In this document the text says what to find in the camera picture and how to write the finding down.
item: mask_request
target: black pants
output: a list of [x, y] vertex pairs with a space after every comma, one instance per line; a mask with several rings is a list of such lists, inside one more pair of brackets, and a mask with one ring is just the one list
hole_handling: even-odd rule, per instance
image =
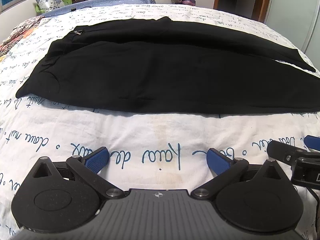
[[136, 113], [320, 110], [320, 79], [296, 49], [194, 22], [116, 20], [54, 41], [16, 97]]

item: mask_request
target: metal screw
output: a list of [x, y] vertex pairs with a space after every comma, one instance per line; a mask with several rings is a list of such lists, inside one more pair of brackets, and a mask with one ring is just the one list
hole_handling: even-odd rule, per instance
[[122, 194], [122, 190], [120, 190], [119, 188], [111, 188], [106, 191], [106, 194], [109, 197], [118, 197]]
[[193, 193], [197, 197], [206, 197], [207, 195], [209, 195], [209, 191], [207, 191], [205, 188], [197, 188]]

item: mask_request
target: bed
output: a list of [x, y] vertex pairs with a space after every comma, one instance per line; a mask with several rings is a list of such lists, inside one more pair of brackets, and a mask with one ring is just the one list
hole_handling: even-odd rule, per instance
[[[94, 25], [115, 19], [160, 19], [164, 16], [173, 21], [231, 28], [295, 48], [289, 40], [263, 23], [186, 5], [123, 4], [84, 8], [44, 18], [38, 29], [13, 47], [0, 63], [1, 240], [19, 231], [10, 210], [11, 200], [41, 156], [49, 156], [54, 162], [65, 161], [71, 155], [84, 156], [106, 146], [111, 161], [107, 168], [101, 170], [100, 176], [122, 190], [183, 188], [190, 192], [214, 177], [206, 164], [206, 152], [210, 147], [230, 158], [244, 157], [250, 163], [262, 164], [268, 158], [266, 148], [271, 139], [306, 148], [303, 143], [306, 135], [320, 136], [320, 115], [316, 112], [133, 114], [74, 107], [34, 95], [15, 97], [50, 44], [63, 38], [77, 25]], [[312, 66], [311, 61], [301, 51], [299, 53]], [[309, 74], [320, 77], [317, 70]], [[78, 85], [90, 86], [90, 82], [78, 80]], [[172, 156], [168, 158], [170, 161], [164, 161], [164, 154], [160, 161], [163, 151]], [[290, 177], [290, 167], [280, 165]], [[305, 239], [316, 239], [316, 199], [305, 188], [296, 188], [304, 203], [303, 217], [296, 230]]]

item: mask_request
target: closet door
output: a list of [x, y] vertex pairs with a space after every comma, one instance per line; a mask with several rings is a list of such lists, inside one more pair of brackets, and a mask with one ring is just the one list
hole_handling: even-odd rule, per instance
[[271, 0], [265, 24], [303, 52], [316, 25], [320, 0]]
[[313, 31], [310, 43], [306, 50], [306, 55], [311, 60], [313, 65], [320, 70], [320, 17], [316, 22], [316, 27]]

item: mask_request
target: cable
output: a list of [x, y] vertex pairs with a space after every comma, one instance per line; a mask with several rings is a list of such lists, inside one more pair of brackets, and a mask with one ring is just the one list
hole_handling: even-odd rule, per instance
[[[81, 10], [81, 9], [84, 9], [84, 8], [92, 8], [92, 6], [84, 6], [84, 7], [80, 8], [80, 9], [77, 9], [77, 10]], [[58, 16], [58, 15], [63, 15], [63, 14], [66, 14], [66, 13], [69, 13], [69, 12], [51, 15], [51, 16], [48, 16], [48, 18], [54, 17], [54, 16]]]
[[316, 199], [317, 201], [317, 208], [316, 208], [316, 224], [315, 224], [315, 227], [316, 227], [316, 232], [318, 232], [318, 212], [319, 212], [319, 204], [320, 204], [320, 199], [318, 197], [318, 195], [311, 189], [311, 188], [306, 188], [310, 193], [311, 195]]

